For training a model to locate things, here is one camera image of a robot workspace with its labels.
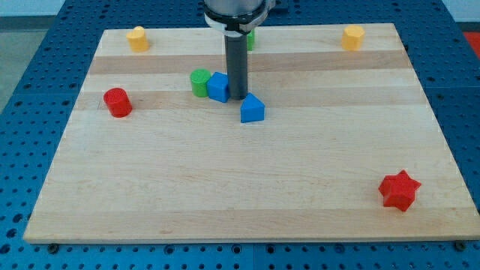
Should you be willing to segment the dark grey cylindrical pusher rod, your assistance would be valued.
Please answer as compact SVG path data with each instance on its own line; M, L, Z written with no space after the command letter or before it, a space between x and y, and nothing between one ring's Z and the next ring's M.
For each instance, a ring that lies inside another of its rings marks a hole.
M226 70L229 95L234 100L243 100L248 94L248 39L225 36Z

